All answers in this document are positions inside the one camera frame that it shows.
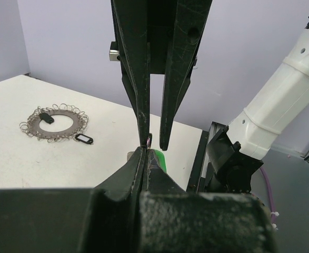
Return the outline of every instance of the black plastic tag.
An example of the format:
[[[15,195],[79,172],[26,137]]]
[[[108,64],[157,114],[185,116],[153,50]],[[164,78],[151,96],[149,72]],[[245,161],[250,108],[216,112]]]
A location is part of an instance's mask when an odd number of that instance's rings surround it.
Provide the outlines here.
[[[93,139],[91,137],[89,137],[89,136],[86,136],[86,135],[82,134],[82,133],[77,134],[75,136],[75,139],[77,141],[81,141],[81,142],[83,142],[85,144],[93,144]]]

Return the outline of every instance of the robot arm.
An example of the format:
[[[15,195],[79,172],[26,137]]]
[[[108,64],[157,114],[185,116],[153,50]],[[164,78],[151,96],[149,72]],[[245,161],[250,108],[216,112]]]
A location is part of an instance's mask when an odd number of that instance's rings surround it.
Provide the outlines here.
[[[261,160],[284,128],[309,104],[309,29],[240,115],[227,135],[240,153]]]
[[[250,192],[252,174],[284,128],[309,104],[309,23],[250,104],[207,146],[210,192]]]

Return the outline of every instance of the white tabletop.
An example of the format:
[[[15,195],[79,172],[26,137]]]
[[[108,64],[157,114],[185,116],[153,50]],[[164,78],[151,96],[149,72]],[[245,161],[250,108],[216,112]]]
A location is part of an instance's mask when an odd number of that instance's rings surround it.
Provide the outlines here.
[[[37,141],[20,131],[19,124],[37,106],[61,103],[86,112],[89,123],[85,134],[94,139],[93,145],[73,140]],[[160,149],[160,117],[151,115],[150,121],[152,148]],[[164,152],[167,173],[183,189],[201,131],[174,122],[170,145]],[[23,75],[0,82],[0,188],[94,187],[118,170],[127,153],[138,145],[136,117],[128,107]]]

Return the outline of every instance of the white cable tie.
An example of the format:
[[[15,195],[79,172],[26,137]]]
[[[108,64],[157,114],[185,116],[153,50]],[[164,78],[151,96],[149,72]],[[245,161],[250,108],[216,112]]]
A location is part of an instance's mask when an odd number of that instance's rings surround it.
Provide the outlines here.
[[[279,212],[271,212],[271,215],[275,215],[276,217],[278,217],[280,215]]]

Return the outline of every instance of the purple cable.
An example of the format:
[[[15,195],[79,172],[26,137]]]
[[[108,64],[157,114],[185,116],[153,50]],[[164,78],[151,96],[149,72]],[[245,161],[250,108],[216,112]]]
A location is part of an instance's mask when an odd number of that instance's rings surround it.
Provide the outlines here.
[[[261,171],[261,173],[264,177],[265,183],[266,183],[266,189],[267,189],[268,197],[269,197],[270,211],[276,212],[275,202],[274,202],[274,198],[272,196],[272,190],[271,190],[269,178],[268,178],[265,170],[263,169],[263,167],[260,167],[260,171]],[[273,213],[273,214],[271,214],[271,223],[275,223],[275,221],[276,221],[276,215]]]

